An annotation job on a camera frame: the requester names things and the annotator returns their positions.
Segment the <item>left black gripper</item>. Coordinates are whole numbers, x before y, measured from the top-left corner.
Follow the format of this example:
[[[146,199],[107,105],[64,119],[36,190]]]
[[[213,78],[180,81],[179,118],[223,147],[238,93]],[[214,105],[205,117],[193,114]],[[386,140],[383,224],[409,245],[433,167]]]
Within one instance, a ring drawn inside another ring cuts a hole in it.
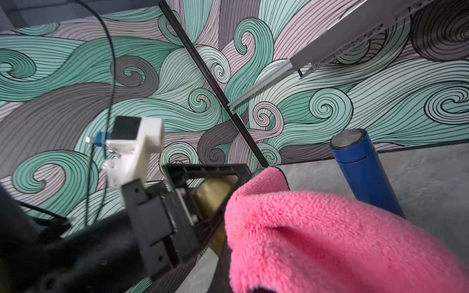
[[[121,186],[131,226],[139,246],[142,263],[150,278],[159,278],[197,256],[220,227],[228,199],[251,177],[245,164],[167,164],[163,167],[167,183],[144,188],[140,179]],[[203,216],[191,179],[234,178],[234,186],[210,217]],[[228,242],[219,257],[207,293],[232,293],[230,265],[232,250]]]

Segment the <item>pink microfiber cloth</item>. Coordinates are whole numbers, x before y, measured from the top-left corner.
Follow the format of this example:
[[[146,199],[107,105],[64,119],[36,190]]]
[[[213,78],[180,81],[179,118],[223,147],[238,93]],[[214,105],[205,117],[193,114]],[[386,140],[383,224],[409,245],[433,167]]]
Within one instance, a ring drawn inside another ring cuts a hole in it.
[[[357,200],[291,191],[267,168],[228,202],[236,293],[466,293],[469,269],[409,221]]]

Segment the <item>gold thermos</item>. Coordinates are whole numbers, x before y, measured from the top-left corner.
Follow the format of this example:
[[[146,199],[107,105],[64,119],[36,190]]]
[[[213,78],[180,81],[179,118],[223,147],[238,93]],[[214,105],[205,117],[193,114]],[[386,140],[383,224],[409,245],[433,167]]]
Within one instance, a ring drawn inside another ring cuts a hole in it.
[[[204,219],[211,220],[215,216],[224,200],[234,191],[237,182],[237,176],[228,175],[224,177],[207,178],[201,183],[195,191],[195,199]],[[218,257],[222,255],[226,238],[223,220],[217,232],[215,232],[208,243],[210,249]]]

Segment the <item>blue thermos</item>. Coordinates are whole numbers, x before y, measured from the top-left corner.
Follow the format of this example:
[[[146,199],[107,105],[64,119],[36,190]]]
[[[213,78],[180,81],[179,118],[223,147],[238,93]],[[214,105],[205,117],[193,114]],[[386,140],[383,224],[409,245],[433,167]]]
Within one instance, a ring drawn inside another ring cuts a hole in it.
[[[366,130],[345,129],[333,136],[330,148],[357,200],[405,218]]]

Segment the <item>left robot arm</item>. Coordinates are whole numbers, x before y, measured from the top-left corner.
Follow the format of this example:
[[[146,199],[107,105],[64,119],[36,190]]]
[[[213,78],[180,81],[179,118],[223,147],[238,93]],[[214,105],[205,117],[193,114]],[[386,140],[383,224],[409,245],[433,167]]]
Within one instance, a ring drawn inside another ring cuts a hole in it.
[[[70,236],[66,217],[28,216],[1,192],[1,290],[9,293],[123,293],[144,278],[174,293],[222,225],[248,166],[168,164],[167,183],[121,187],[125,208]]]

